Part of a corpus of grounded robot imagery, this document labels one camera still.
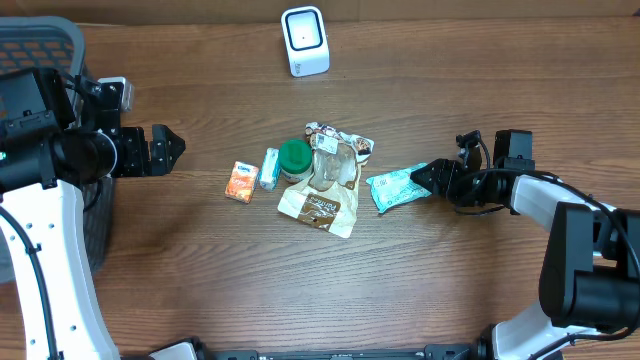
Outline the beige snack pouch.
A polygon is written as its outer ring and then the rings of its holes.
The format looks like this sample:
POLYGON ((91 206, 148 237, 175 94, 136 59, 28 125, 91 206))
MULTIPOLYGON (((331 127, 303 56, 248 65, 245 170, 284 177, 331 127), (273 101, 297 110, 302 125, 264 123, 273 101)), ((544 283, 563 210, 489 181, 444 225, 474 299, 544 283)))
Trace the beige snack pouch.
POLYGON ((312 173, 284 191, 277 210, 347 239, 357 220, 362 168, 375 142, 318 122, 305 126, 305 137, 312 173))

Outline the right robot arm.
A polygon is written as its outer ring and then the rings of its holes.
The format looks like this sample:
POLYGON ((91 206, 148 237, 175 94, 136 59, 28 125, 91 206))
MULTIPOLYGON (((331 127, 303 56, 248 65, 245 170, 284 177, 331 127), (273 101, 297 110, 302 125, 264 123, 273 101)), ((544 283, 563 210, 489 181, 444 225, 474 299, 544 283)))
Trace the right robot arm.
POLYGON ((500 130, 492 149, 479 131, 459 135, 455 160, 414 170, 415 184, 459 215, 507 210, 549 234, 538 299, 488 326, 472 344, 428 345, 427 359, 560 359, 580 341, 611 342, 639 328, 639 214, 594 199, 540 171, 533 135, 500 130))

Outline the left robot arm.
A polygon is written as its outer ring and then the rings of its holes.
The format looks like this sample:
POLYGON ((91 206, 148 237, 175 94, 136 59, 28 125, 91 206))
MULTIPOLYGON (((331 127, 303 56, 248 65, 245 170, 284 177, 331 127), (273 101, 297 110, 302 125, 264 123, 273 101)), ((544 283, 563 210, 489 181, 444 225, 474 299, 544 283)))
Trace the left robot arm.
POLYGON ((186 149, 165 125, 152 141, 123 127, 133 85, 55 68, 1 78, 1 232, 8 246, 30 359, 117 359, 88 262, 87 185, 164 176, 186 149))

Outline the mint green wipes pack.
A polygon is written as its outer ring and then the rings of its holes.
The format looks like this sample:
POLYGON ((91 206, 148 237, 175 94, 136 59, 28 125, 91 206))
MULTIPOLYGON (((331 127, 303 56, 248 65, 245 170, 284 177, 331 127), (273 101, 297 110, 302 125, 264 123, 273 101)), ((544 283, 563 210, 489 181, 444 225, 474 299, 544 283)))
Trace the mint green wipes pack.
POLYGON ((426 163, 372 176, 366 179, 370 186, 372 199, 380 214, 392 207, 426 198, 431 192, 411 180, 413 171, 422 169, 426 163))

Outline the green lid jar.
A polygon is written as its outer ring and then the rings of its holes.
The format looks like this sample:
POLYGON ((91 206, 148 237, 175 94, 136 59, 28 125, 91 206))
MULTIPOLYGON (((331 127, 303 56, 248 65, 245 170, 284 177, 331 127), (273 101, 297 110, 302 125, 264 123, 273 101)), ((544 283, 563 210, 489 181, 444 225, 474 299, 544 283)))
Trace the green lid jar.
POLYGON ((292 184, 309 178, 313 173, 313 152, 309 144, 300 139, 282 144, 278 162, 285 180, 292 184))

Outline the orange tissue pack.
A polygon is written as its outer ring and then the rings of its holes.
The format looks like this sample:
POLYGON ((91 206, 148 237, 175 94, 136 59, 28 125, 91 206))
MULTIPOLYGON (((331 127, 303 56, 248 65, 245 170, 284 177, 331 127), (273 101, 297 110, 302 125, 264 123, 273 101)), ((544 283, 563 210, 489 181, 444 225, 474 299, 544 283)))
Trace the orange tissue pack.
POLYGON ((225 196, 248 204, 253 197, 259 174, 257 166, 236 161, 225 188, 225 196))

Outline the blue tissue pack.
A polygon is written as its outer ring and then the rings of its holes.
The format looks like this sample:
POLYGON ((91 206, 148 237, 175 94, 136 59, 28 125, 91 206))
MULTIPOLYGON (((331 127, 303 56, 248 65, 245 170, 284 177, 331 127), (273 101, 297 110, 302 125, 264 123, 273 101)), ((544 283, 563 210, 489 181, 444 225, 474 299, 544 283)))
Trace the blue tissue pack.
POLYGON ((277 186, 280 175, 280 165, 278 158, 278 149, 268 148, 266 150, 259 177, 259 184, 264 190, 273 191, 277 186))

